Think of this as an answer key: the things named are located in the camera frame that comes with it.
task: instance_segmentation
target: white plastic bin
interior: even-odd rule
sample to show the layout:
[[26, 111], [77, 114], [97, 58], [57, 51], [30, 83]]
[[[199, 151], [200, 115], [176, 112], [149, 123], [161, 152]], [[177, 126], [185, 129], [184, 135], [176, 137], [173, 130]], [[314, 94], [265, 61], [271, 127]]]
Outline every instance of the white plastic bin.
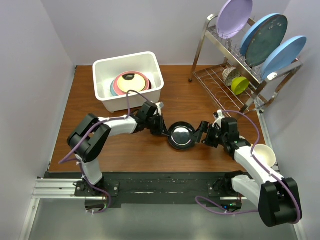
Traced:
[[[146, 51], [98, 60], [93, 64], [95, 97], [109, 112], [113, 113], [128, 108], [126, 95], [112, 96], [110, 92], [112, 81], [126, 71], [143, 73], [150, 80], [152, 89], [142, 91], [141, 94], [154, 103], [159, 101], [161, 89], [165, 83], [153, 52]], [[136, 93], [130, 93], [129, 101], [130, 107], [136, 108], [142, 106], [146, 100]]]

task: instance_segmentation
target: speckled cup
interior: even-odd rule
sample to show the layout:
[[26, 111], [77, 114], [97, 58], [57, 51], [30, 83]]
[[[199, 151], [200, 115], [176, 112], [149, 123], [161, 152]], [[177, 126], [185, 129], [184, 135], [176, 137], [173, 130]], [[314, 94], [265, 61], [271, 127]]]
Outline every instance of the speckled cup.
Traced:
[[231, 86], [233, 79], [240, 77], [240, 72], [235, 67], [227, 68], [222, 73], [222, 80], [224, 81], [225, 85], [228, 87]]

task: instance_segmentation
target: pink bowl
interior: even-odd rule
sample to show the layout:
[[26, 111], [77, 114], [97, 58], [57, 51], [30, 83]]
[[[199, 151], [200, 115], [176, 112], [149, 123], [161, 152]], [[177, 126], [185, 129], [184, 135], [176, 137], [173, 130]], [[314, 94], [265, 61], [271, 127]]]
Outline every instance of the pink bowl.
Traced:
[[126, 92], [121, 91], [121, 89], [118, 87], [119, 78], [122, 77], [123, 75], [126, 75], [126, 74], [138, 74], [138, 75], [140, 75], [141, 77], [143, 77], [143, 79], [145, 81], [145, 87], [144, 87], [144, 89], [142, 91], [145, 91], [145, 90], [149, 89], [150, 81], [144, 74], [142, 74], [141, 72], [138, 72], [138, 71], [125, 71], [125, 72], [121, 73], [119, 76], [117, 76], [115, 78], [114, 82], [113, 82], [113, 89], [114, 89], [116, 94], [118, 94], [118, 95], [126, 95], [127, 94]]

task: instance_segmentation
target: blue plate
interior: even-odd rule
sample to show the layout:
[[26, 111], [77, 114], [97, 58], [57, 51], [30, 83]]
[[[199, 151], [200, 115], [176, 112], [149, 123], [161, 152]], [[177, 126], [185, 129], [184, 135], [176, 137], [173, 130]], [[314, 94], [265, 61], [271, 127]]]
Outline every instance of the blue plate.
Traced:
[[253, 35], [245, 53], [245, 62], [250, 67], [263, 64], [270, 54], [280, 46], [288, 27], [286, 16], [278, 14], [269, 17]]
[[241, 55], [245, 56], [246, 52], [248, 50], [249, 44], [252, 40], [252, 38], [254, 37], [255, 33], [258, 31], [258, 29], [261, 27], [262, 24], [265, 23], [265, 21], [269, 20], [269, 18], [275, 16], [275, 15], [279, 15], [279, 13], [272, 13], [269, 14], [263, 18], [261, 18], [259, 21], [257, 21], [244, 35], [242, 41], [241, 41]]
[[273, 72], [289, 66], [306, 45], [305, 36], [295, 36], [281, 44], [266, 59], [261, 68], [261, 78], [264, 80]]
[[116, 92], [114, 90], [114, 81], [115, 80], [113, 80], [111, 85], [110, 85], [110, 92], [111, 92], [112, 96], [116, 97], [116, 96], [118, 96], [118, 94], [116, 94]]

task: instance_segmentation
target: dish rack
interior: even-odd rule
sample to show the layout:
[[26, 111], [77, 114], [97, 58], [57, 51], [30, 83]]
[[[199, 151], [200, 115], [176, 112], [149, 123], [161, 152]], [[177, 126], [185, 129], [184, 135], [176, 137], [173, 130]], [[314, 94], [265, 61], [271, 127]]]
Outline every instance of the dish rack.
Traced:
[[[224, 38], [223, 34], [221, 35], [217, 31], [216, 25], [212, 24], [213, 20], [217, 17], [218, 14], [211, 14], [205, 21], [192, 65], [189, 82], [192, 82], [195, 77], [209, 93], [217, 106], [223, 111], [234, 110], [244, 114], [252, 111], [260, 111], [260, 113], [263, 113], [265, 109], [276, 99], [284, 85], [296, 74], [303, 64], [296, 59], [291, 65], [271, 73], [266, 79], [261, 79], [260, 71], [262, 66], [250, 67], [246, 63], [246, 58], [240, 54], [240, 42], [242, 38], [239, 37], [241, 37], [241, 34], [244, 36], [245, 31], [241, 30], [233, 38]], [[247, 21], [249, 26], [252, 26], [255, 23], [254, 19], [251, 18]], [[220, 65], [215, 65], [196, 72], [195, 70], [205, 37], [209, 39], [224, 55], [224, 61]], [[240, 74], [246, 77], [250, 82], [249, 87], [240, 95], [235, 95], [231, 91], [230, 87], [228, 87], [222, 80], [223, 71], [226, 68], [231, 67], [237, 68]], [[262, 95], [260, 95], [268, 83], [283, 76], [285, 76], [285, 78], [277, 86], [271, 99], [266, 100]]]

